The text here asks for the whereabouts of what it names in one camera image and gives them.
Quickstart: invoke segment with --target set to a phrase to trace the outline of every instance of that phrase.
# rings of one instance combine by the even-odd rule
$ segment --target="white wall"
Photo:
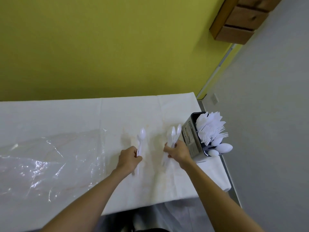
[[[203,100],[227,122],[226,165],[266,231],[309,231],[308,21],[309,0],[283,0]]]

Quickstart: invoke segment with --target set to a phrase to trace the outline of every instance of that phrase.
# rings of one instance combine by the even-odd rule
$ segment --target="forearm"
[[[124,177],[125,174],[121,171],[114,170],[111,175],[61,211],[41,231],[92,231],[107,201]]]
[[[216,232],[263,231],[220,187],[190,161],[184,166]]]

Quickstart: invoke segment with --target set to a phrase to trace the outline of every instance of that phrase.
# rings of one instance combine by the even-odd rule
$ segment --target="wall socket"
[[[219,102],[218,97],[215,93],[211,96],[211,100],[214,105],[216,105]]]

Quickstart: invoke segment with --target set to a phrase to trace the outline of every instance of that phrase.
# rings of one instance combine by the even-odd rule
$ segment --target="white table cover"
[[[139,165],[139,174],[129,175],[119,184],[102,213],[105,215],[198,196],[189,177],[174,160],[166,172],[162,171],[160,163],[167,129],[184,124],[191,113],[199,111],[194,93],[1,102],[0,147],[45,136],[101,128],[105,130],[105,170],[110,174],[116,167],[120,151],[128,148],[139,130],[145,127],[147,139],[141,154],[143,161]],[[209,157],[198,165],[224,191],[231,188],[220,157]],[[1,231],[41,228],[74,199],[68,197],[62,201],[38,202],[0,197]]]

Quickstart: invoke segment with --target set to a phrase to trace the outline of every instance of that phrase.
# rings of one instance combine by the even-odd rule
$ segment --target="clear plastic sheet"
[[[105,177],[105,129],[0,147],[0,197],[78,197]]]

